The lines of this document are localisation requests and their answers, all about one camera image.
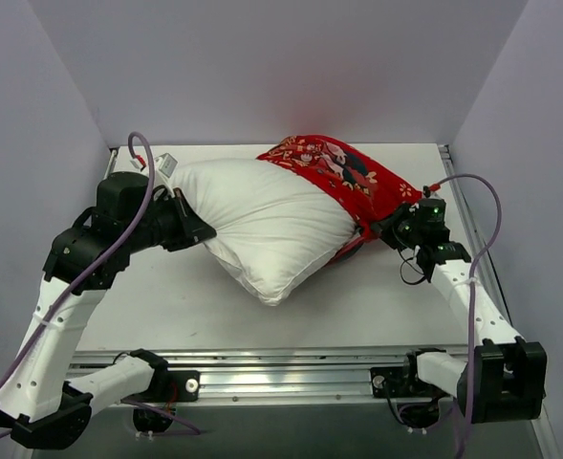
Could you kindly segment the red printed pillowcase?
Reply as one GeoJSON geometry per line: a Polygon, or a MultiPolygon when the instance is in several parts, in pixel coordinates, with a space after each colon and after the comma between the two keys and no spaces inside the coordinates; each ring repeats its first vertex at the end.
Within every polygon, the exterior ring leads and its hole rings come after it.
{"type": "Polygon", "coordinates": [[[371,225],[403,204],[415,204],[420,190],[351,145],[323,135],[290,136],[258,161],[287,169],[317,186],[353,218],[357,234],[330,260],[353,256],[376,239],[371,225]]]}

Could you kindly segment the white pillow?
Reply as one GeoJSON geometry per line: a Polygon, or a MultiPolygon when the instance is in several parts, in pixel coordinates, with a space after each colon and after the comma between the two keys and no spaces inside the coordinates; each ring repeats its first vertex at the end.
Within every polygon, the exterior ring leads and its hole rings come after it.
{"type": "Polygon", "coordinates": [[[357,231],[352,216],[320,188],[263,161],[179,165],[170,184],[215,229],[206,249],[267,306],[284,301],[357,231]]]}

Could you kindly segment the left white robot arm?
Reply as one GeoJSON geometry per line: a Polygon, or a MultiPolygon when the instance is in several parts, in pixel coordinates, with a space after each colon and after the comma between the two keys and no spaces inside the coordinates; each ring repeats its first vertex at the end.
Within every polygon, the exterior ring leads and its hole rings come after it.
{"type": "Polygon", "coordinates": [[[31,324],[0,385],[0,427],[14,442],[65,449],[108,406],[166,398],[168,363],[143,349],[86,377],[66,373],[91,315],[133,254],[185,250],[215,235],[177,188],[135,172],[98,184],[95,204],[52,243],[31,324]]]}

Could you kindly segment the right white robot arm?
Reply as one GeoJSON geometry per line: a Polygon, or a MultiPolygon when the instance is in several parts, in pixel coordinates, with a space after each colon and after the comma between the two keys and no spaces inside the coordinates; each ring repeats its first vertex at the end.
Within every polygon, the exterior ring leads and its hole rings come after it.
{"type": "Polygon", "coordinates": [[[371,226],[389,247],[414,253],[424,280],[446,300],[467,335],[466,360],[420,350],[401,369],[401,386],[414,395],[430,386],[442,390],[472,424],[536,419],[545,397],[546,351],[501,315],[468,251],[451,239],[445,208],[444,200],[425,198],[371,226]]]}

